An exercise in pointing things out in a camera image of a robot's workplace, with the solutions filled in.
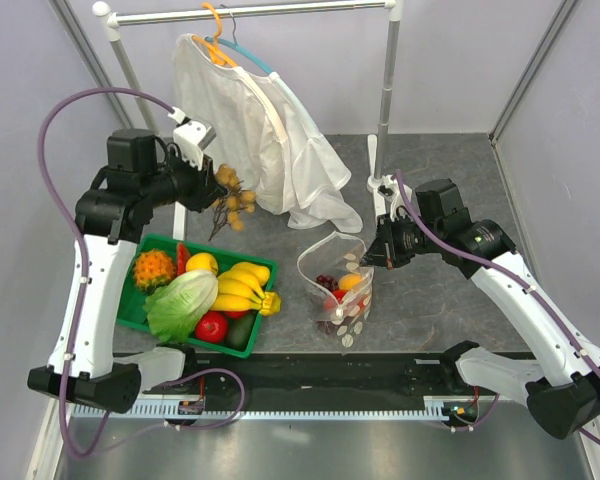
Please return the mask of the orange clothes hanger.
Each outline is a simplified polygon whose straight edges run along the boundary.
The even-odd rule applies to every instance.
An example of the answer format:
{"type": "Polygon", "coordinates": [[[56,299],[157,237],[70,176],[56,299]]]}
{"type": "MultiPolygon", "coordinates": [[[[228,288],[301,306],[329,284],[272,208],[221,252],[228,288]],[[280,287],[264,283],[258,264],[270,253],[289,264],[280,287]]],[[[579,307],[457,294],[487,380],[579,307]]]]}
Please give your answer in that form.
{"type": "Polygon", "coordinates": [[[221,67],[236,68],[238,64],[228,56],[219,45],[219,39],[223,33],[223,24],[219,14],[209,2],[203,2],[202,7],[212,14],[212,17],[216,22],[216,32],[211,40],[206,40],[199,35],[192,35],[191,40],[199,46],[206,48],[208,57],[213,64],[221,67]]]}

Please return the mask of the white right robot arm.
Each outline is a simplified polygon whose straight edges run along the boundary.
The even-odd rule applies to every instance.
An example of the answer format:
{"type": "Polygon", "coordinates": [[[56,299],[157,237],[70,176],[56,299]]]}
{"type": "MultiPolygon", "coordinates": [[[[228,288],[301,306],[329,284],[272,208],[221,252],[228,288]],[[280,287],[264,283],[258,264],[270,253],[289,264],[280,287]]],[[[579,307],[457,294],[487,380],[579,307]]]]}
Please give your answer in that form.
{"type": "Polygon", "coordinates": [[[397,269],[437,254],[505,315],[534,358],[514,360],[472,341],[442,354],[438,381],[447,392],[480,387],[525,406],[550,436],[565,439],[600,416],[600,348],[539,286],[514,242],[492,220],[472,220],[458,187],[439,179],[408,189],[400,177],[371,178],[376,235],[362,257],[397,269]]]}

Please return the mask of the dark green avocado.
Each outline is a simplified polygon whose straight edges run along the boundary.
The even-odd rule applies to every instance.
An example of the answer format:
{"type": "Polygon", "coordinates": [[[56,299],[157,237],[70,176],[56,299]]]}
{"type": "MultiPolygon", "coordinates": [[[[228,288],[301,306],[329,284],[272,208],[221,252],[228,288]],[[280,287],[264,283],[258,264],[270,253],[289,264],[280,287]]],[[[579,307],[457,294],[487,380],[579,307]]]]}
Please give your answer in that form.
{"type": "Polygon", "coordinates": [[[225,345],[233,350],[244,351],[248,345],[257,314],[250,312],[235,319],[226,334],[225,345]]]}

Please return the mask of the teal clothes hanger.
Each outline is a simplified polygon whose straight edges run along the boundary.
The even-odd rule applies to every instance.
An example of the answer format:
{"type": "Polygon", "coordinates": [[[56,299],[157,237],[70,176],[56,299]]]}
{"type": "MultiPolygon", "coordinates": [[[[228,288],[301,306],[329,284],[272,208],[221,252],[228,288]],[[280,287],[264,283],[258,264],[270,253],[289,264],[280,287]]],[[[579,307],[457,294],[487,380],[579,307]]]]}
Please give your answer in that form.
{"type": "Polygon", "coordinates": [[[275,69],[271,68],[267,63],[265,63],[263,60],[261,60],[259,57],[257,57],[241,45],[223,38],[220,38],[218,40],[218,43],[239,53],[242,57],[244,57],[245,59],[253,63],[255,66],[257,66],[265,75],[270,75],[276,72],[275,69]]]}

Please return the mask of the red yellow mango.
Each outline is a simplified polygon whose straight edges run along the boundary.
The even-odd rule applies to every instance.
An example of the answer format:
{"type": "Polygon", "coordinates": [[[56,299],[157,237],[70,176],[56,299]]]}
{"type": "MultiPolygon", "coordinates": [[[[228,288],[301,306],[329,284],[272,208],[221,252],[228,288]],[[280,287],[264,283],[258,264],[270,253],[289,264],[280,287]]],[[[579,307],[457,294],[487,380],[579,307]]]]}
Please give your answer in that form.
{"type": "Polygon", "coordinates": [[[355,316],[358,313],[362,313],[371,303],[371,296],[359,296],[357,298],[357,303],[354,304],[353,301],[344,301],[344,297],[346,296],[347,291],[344,290],[335,290],[332,296],[327,296],[323,302],[323,308],[325,310],[334,310],[337,306],[344,307],[344,315],[345,316],[355,316]]]}

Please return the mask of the red tomato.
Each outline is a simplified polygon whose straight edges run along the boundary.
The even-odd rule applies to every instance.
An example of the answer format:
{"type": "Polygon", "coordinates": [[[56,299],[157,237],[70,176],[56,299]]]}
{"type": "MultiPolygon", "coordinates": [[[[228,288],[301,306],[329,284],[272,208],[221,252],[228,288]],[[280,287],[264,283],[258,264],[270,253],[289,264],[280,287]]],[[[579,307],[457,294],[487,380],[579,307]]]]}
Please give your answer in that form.
{"type": "Polygon", "coordinates": [[[221,313],[210,311],[203,315],[194,330],[195,337],[203,342],[222,343],[228,333],[229,323],[221,313]]]}

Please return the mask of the yellow lemon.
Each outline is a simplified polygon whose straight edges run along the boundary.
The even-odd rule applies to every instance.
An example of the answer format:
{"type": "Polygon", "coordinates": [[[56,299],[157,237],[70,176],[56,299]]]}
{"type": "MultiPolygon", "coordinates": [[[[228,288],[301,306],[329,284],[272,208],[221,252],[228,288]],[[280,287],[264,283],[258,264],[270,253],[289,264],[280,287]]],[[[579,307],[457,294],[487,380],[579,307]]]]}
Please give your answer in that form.
{"type": "Polygon", "coordinates": [[[218,275],[219,265],[216,258],[208,252],[200,252],[192,255],[186,262],[185,271],[206,270],[214,276],[218,275]]]}

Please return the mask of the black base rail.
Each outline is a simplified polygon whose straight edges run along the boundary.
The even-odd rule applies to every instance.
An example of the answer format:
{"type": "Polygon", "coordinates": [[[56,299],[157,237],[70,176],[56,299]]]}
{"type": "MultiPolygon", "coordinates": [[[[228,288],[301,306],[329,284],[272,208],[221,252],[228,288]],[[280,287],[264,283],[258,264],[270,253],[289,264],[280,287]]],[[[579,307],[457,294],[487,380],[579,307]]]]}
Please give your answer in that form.
{"type": "Polygon", "coordinates": [[[209,368],[230,370],[242,380],[245,412],[416,410],[429,396],[458,397],[470,404],[493,394],[461,384],[437,354],[267,353],[239,359],[199,353],[185,374],[209,368]]]}

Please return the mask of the green lettuce head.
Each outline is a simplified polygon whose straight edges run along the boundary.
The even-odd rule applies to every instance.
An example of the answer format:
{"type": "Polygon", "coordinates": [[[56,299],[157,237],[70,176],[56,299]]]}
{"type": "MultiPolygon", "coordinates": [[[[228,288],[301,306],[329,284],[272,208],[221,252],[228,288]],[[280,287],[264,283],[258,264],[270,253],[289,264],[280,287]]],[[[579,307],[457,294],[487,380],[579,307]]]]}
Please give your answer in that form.
{"type": "Polygon", "coordinates": [[[145,299],[150,333],[164,343],[185,343],[217,294],[218,280],[211,271],[196,269],[177,276],[145,299]]]}

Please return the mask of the brown longan bunch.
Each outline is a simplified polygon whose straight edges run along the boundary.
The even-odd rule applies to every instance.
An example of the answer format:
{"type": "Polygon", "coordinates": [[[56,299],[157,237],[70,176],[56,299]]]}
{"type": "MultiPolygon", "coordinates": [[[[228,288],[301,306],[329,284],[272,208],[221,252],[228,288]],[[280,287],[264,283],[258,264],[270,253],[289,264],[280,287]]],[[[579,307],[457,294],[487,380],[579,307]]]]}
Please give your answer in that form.
{"type": "Polygon", "coordinates": [[[224,227],[237,232],[243,231],[245,223],[241,214],[254,213],[256,210],[256,193],[243,188],[243,182],[238,178],[235,169],[221,164],[215,173],[215,179],[226,189],[226,193],[212,204],[213,226],[209,241],[224,227]]]}

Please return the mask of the yellow banana bunch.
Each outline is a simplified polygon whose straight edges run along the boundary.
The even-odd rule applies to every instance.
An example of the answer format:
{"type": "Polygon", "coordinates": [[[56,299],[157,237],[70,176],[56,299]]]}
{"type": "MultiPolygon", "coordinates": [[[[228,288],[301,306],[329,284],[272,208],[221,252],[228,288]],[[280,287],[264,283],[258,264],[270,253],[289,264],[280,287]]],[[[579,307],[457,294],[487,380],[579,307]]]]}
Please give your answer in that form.
{"type": "Polygon", "coordinates": [[[256,311],[264,316],[281,310],[281,298],[265,287],[271,280],[271,270],[259,264],[239,262],[218,277],[218,295],[213,311],[256,311]]]}

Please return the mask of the purple grape bunch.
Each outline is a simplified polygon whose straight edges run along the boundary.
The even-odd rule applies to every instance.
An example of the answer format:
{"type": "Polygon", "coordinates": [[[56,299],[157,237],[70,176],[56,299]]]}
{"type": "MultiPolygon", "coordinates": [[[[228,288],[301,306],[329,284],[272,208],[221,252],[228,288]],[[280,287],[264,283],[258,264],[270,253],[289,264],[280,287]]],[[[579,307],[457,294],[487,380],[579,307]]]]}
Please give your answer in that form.
{"type": "MultiPolygon", "coordinates": [[[[316,278],[316,282],[329,292],[327,296],[332,296],[333,292],[339,289],[336,279],[329,275],[319,275],[316,278]]],[[[336,308],[334,310],[325,310],[323,308],[325,298],[321,303],[321,314],[319,320],[316,322],[316,328],[325,335],[333,335],[337,330],[337,326],[331,320],[327,320],[327,314],[333,313],[336,308]]]]}

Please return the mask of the clear dotted zip top bag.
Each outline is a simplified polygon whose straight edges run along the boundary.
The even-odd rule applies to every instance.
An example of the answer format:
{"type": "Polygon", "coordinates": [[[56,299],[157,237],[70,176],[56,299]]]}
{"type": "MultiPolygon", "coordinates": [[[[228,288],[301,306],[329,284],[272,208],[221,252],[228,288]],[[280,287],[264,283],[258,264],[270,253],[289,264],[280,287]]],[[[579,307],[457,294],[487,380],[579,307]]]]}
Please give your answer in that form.
{"type": "Polygon", "coordinates": [[[360,343],[371,312],[374,270],[362,264],[365,252],[362,239],[334,231],[296,262],[318,338],[342,354],[360,343]]]}

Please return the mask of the orange spiky fruit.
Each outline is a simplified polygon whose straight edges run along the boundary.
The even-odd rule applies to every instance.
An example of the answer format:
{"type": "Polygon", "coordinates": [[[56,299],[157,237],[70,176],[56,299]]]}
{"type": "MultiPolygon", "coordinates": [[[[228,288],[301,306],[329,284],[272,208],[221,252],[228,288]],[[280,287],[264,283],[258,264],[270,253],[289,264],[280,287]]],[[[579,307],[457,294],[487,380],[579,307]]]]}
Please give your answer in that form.
{"type": "Polygon", "coordinates": [[[140,291],[151,293],[175,279],[176,265],[163,250],[152,249],[137,256],[132,266],[132,277],[140,291]]]}

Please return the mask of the green plastic basket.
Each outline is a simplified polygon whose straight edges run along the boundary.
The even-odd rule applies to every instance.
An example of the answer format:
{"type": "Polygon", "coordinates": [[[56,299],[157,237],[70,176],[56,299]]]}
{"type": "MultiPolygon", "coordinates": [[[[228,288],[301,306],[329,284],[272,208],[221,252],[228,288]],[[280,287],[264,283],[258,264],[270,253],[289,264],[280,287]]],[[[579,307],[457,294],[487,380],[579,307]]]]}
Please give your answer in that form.
{"type": "MultiPolygon", "coordinates": [[[[135,259],[142,253],[157,249],[164,251],[166,255],[175,261],[177,258],[177,245],[178,242],[172,238],[149,234],[140,241],[135,259]]],[[[277,264],[273,260],[191,242],[184,242],[183,246],[192,254],[209,253],[213,255],[219,262],[221,273],[227,271],[230,267],[237,265],[241,261],[264,267],[270,274],[269,280],[264,284],[264,287],[266,289],[272,289],[274,286],[277,274],[277,264]]],[[[143,309],[147,296],[135,286],[132,270],[133,266],[130,266],[124,281],[117,314],[117,323],[137,331],[149,333],[150,325],[143,309]]],[[[205,342],[202,339],[199,339],[195,333],[191,333],[187,337],[186,343],[238,358],[247,358],[253,350],[261,320],[262,315],[256,313],[254,310],[239,317],[232,315],[228,320],[228,332],[220,343],[205,342]]]]}

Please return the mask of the red chili pepper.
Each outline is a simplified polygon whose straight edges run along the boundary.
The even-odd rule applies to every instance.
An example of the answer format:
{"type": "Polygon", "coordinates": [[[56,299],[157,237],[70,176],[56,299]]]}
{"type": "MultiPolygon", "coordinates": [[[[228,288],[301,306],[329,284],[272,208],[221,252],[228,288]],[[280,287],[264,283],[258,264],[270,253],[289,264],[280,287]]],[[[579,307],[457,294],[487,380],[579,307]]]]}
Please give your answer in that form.
{"type": "Polygon", "coordinates": [[[183,242],[176,246],[176,274],[178,276],[186,272],[186,265],[191,257],[190,251],[183,242]]]}

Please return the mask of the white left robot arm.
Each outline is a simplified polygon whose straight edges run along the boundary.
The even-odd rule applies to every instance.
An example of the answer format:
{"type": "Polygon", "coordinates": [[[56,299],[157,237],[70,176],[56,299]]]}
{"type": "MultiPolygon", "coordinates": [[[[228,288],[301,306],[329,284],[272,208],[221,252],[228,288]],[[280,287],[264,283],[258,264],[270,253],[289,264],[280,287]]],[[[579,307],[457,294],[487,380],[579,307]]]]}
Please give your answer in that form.
{"type": "Polygon", "coordinates": [[[212,126],[190,120],[174,130],[171,144],[145,129],[107,139],[107,163],[71,217],[88,257],[74,261],[61,332],[47,363],[30,370],[29,389],[125,413],[140,393],[163,382],[178,393],[196,388],[200,371],[185,348],[163,341],[115,357],[113,335],[127,272],[155,209],[179,203],[201,212],[223,194],[203,152],[215,136],[212,126]]]}

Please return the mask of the white hanging shirt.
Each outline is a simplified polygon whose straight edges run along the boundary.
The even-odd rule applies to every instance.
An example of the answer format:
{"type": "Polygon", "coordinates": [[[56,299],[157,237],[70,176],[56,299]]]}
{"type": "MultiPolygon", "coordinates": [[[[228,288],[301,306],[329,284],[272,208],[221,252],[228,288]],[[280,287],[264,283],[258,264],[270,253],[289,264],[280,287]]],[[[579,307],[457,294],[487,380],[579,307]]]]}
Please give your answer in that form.
{"type": "Polygon", "coordinates": [[[174,86],[177,105],[214,127],[208,154],[236,170],[262,209],[287,214],[294,229],[330,222],[343,233],[361,231],[341,193],[350,170],[277,73],[217,65],[185,34],[176,41],[174,86]]]}

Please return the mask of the orange peach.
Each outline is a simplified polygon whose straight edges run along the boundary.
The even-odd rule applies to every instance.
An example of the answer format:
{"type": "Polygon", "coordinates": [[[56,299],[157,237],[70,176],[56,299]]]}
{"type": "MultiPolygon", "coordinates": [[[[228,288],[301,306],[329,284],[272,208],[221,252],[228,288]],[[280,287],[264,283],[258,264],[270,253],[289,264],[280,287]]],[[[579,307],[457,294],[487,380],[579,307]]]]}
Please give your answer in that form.
{"type": "Polygon", "coordinates": [[[348,273],[338,280],[340,290],[351,291],[356,285],[363,281],[363,276],[359,273],[348,273]]]}

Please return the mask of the silver clothes rack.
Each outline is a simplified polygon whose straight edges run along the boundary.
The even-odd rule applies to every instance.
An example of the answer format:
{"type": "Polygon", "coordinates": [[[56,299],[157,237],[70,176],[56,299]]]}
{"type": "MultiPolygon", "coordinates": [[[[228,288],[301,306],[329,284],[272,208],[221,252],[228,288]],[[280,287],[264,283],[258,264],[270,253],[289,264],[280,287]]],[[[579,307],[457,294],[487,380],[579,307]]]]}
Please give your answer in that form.
{"type": "MultiPolygon", "coordinates": [[[[217,10],[221,18],[232,19],[363,9],[384,9],[388,12],[388,34],[378,127],[375,134],[367,136],[370,171],[367,190],[371,197],[372,188],[377,186],[379,180],[385,175],[382,170],[388,150],[389,118],[403,7],[402,1],[273,1],[264,4],[221,7],[217,10]]],[[[203,7],[172,12],[120,14],[112,11],[110,5],[105,1],[96,1],[92,6],[92,13],[107,35],[128,85],[136,90],[140,88],[140,84],[122,44],[120,35],[122,27],[198,21],[212,17],[212,14],[203,7]]]]}

